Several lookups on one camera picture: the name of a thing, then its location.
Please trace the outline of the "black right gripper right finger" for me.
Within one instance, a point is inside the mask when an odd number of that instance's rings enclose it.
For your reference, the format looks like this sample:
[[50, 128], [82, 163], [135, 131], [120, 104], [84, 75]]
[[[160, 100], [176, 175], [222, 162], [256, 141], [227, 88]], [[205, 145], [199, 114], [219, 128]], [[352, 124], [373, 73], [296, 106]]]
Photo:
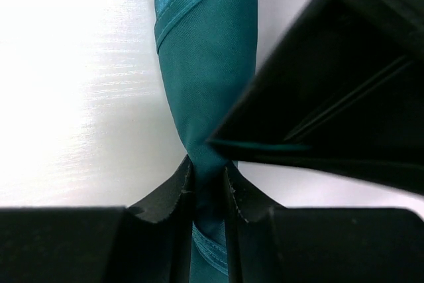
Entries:
[[422, 282], [423, 220], [398, 208], [286, 208], [223, 171], [231, 282]]

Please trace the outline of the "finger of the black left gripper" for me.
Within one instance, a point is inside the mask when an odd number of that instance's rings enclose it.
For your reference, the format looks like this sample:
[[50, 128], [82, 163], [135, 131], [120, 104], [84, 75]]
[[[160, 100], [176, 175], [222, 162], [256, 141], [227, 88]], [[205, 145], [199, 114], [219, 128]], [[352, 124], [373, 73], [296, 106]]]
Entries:
[[422, 194], [423, 0], [310, 0], [209, 143]]

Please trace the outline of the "teal satin napkin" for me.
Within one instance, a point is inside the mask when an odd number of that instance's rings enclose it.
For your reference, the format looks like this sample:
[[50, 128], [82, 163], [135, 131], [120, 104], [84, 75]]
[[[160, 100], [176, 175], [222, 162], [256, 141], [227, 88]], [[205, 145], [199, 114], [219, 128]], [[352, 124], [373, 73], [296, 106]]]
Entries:
[[258, 0], [154, 0], [164, 89], [193, 164], [191, 282], [227, 282], [221, 174], [227, 159], [207, 139], [256, 68]]

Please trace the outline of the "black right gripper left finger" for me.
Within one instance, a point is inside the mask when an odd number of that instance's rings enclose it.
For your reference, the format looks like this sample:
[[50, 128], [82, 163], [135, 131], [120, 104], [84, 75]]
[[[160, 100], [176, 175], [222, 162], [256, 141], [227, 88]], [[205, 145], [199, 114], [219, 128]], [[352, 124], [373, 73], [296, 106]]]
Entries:
[[130, 207], [1, 210], [2, 282], [187, 282], [193, 168]]

